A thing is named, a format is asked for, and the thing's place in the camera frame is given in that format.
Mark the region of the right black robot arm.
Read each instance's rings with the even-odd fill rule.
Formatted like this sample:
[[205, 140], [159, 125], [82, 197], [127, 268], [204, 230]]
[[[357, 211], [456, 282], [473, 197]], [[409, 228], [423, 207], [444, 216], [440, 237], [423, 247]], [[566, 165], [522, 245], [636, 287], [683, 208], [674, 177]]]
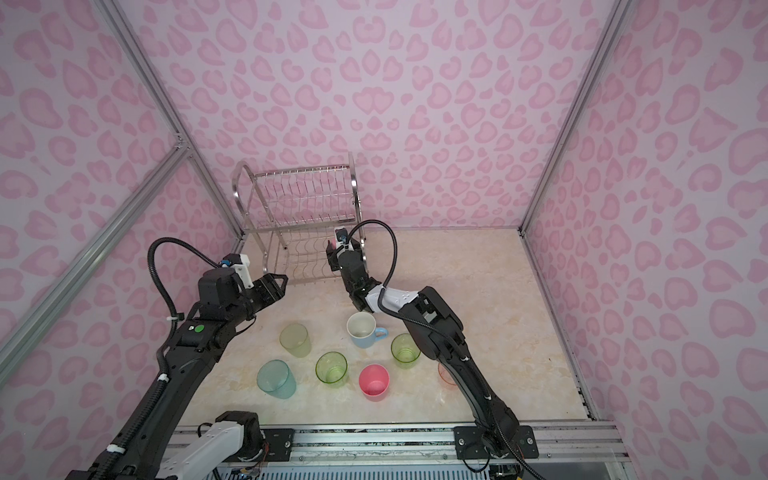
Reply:
[[344, 228], [335, 230], [326, 256], [358, 311], [403, 321], [421, 353], [450, 374], [470, 406], [486, 451], [495, 458], [523, 460], [522, 444], [515, 440], [520, 422], [482, 375], [462, 322], [440, 294], [432, 287], [402, 291], [384, 286], [368, 274], [361, 243]]

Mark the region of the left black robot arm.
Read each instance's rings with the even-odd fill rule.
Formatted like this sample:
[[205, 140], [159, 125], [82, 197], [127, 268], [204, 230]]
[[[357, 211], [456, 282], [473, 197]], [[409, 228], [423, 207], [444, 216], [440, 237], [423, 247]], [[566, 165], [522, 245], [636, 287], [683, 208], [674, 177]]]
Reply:
[[175, 456], [163, 456], [205, 377], [240, 334], [240, 324], [281, 300], [288, 284], [267, 273], [247, 282], [246, 271], [222, 266], [203, 274], [199, 300], [158, 350], [159, 374], [127, 423], [86, 470], [70, 479], [202, 479], [226, 458], [247, 462], [263, 455], [264, 437], [253, 413], [235, 412], [215, 422]]

